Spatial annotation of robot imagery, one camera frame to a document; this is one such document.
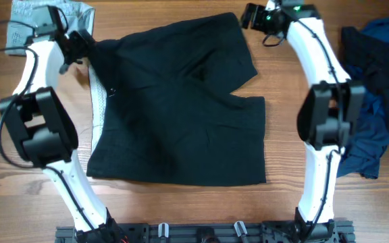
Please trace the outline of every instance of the black shorts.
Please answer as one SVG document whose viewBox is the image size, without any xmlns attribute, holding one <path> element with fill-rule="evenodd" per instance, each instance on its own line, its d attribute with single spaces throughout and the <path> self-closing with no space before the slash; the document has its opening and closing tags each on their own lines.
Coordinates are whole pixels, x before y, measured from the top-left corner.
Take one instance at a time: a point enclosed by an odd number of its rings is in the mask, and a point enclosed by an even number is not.
<svg viewBox="0 0 389 243">
<path fill-rule="evenodd" d="M 264 98 L 230 94 L 257 74 L 234 14 L 101 41 L 88 58 L 107 91 L 88 176 L 265 182 Z"/>
</svg>

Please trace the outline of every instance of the navy blue clothing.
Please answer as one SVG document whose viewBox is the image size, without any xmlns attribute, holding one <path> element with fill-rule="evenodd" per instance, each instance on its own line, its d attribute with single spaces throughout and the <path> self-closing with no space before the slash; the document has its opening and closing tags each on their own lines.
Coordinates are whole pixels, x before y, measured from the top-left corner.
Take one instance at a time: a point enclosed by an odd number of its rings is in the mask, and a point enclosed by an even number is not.
<svg viewBox="0 0 389 243">
<path fill-rule="evenodd" d="M 345 68 L 353 79 L 364 80 L 368 92 L 337 176 L 358 172 L 376 179 L 389 144 L 389 18 L 370 22 L 361 33 L 342 31 Z"/>
<path fill-rule="evenodd" d="M 345 67 L 352 79 L 363 78 L 362 70 L 348 65 Z M 379 176 L 380 157 L 389 144 L 385 111 L 382 97 L 366 92 L 360 110 L 355 135 L 346 146 L 346 153 L 339 164 L 337 176 L 357 172 L 369 179 Z"/>
</svg>

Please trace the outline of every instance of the gray cloth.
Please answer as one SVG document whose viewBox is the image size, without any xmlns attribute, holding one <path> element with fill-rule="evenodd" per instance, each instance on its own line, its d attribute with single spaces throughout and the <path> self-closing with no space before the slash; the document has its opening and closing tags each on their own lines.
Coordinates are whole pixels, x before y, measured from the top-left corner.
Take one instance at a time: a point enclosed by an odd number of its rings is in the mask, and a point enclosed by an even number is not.
<svg viewBox="0 0 389 243">
<path fill-rule="evenodd" d="M 59 7 L 67 17 L 68 21 L 68 33 L 73 30 L 86 29 L 90 34 L 93 34 L 94 12 L 93 7 L 75 1 L 69 0 L 13 0 L 11 4 L 11 17 L 10 20 L 17 20 L 36 26 L 32 19 L 32 8 L 52 5 Z M 66 21 L 61 16 L 61 21 L 64 27 Z M 25 44 L 26 38 L 32 34 L 30 28 L 16 23 L 9 23 L 7 28 L 7 44 L 6 47 L 21 47 Z M 25 50 L 11 50 L 5 51 L 8 55 L 25 55 Z"/>
</svg>

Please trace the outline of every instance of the wooden table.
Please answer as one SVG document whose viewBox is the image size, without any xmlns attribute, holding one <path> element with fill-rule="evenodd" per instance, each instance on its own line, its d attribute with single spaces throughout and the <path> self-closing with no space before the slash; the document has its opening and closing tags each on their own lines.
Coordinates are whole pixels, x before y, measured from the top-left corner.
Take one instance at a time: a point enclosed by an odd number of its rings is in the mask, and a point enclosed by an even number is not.
<svg viewBox="0 0 389 243">
<path fill-rule="evenodd" d="M 338 49 L 342 26 L 360 28 L 374 18 L 389 16 L 389 1 L 329 0 L 316 4 L 328 38 Z M 248 1 L 91 1 L 96 8 L 96 40 L 231 11 L 239 16 Z M 8 19 L 11 4 L 0 0 L 0 20 Z M 303 191 L 305 152 L 296 133 L 296 115 L 307 93 L 301 65 L 284 43 L 263 48 L 263 34 L 245 30 L 259 75 L 235 94 L 264 96 L 267 101 L 265 169 L 267 183 L 233 188 L 147 184 L 90 179 L 94 191 L 118 222 L 229 223 L 236 220 L 293 219 Z M 5 43 L 5 29 L 0 29 Z M 9 96 L 20 80 L 23 57 L 0 53 L 0 98 Z M 85 168 L 90 155 L 91 102 L 88 82 L 74 79 L 75 67 L 60 80 L 57 90 L 80 138 L 80 160 Z M 5 130 L 9 156 L 16 152 Z M 357 242 L 389 242 L 389 149 L 382 157 L 380 178 L 359 175 L 338 179 L 334 197 L 336 218 L 353 220 Z M 53 184 L 39 170 L 21 170 L 0 157 L 0 242 L 52 242 L 55 227 L 73 225 L 72 217 Z"/>
</svg>

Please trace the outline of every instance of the black mounting base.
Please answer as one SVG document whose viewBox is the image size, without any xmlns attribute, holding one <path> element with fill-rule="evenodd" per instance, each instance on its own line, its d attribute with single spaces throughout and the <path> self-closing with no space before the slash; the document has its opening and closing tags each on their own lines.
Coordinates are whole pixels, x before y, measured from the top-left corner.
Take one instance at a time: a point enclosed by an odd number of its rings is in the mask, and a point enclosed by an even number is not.
<svg viewBox="0 0 389 243">
<path fill-rule="evenodd" d="M 286 232 L 292 221 L 266 221 L 247 223 L 247 240 L 250 243 L 293 243 Z M 243 242 L 234 229 L 234 224 L 169 225 L 169 238 L 159 238 L 158 225 L 147 223 L 119 223 L 129 243 L 197 243 L 198 227 L 209 226 L 221 243 Z M 57 227 L 55 243 L 76 243 L 73 227 Z M 315 243 L 355 243 L 352 221 L 335 221 L 334 233 L 326 241 Z"/>
</svg>

